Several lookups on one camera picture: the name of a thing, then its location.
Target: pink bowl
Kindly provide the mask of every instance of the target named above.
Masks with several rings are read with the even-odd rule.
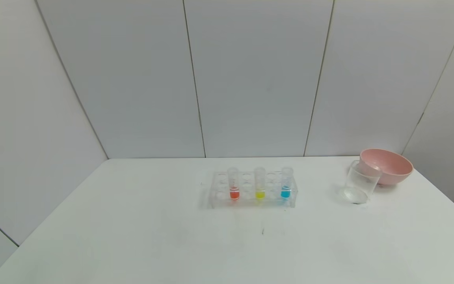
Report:
[[[395,185],[413,172],[413,164],[409,160],[384,149],[366,149],[360,153],[360,160],[381,169],[380,185]]]

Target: white table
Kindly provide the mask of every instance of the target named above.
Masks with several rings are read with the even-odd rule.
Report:
[[[366,205],[355,157],[108,160],[0,269],[0,284],[454,283],[454,204],[415,171]],[[292,166],[296,208],[207,209],[213,171]]]

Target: test tube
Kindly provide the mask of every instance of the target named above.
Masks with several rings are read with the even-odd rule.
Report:
[[[281,169],[281,197],[287,199],[290,197],[292,191],[292,177],[294,176],[294,170],[290,167],[284,167]]]
[[[231,193],[231,199],[236,200],[239,198],[239,174],[237,168],[230,168],[227,170],[227,176],[229,178],[229,189]]]
[[[258,167],[255,172],[255,198],[264,199],[265,197],[265,169]]]

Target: yellow liquid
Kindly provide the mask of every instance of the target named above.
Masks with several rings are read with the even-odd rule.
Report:
[[[265,192],[255,192],[255,198],[257,199],[264,199]]]

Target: test tube rack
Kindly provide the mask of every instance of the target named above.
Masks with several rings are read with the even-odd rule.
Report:
[[[265,196],[255,196],[255,173],[239,172],[239,198],[233,200],[227,181],[227,172],[215,172],[211,182],[210,204],[212,208],[219,207],[295,207],[297,199],[297,184],[292,177],[290,196],[281,197],[281,172],[267,172],[265,178]]]

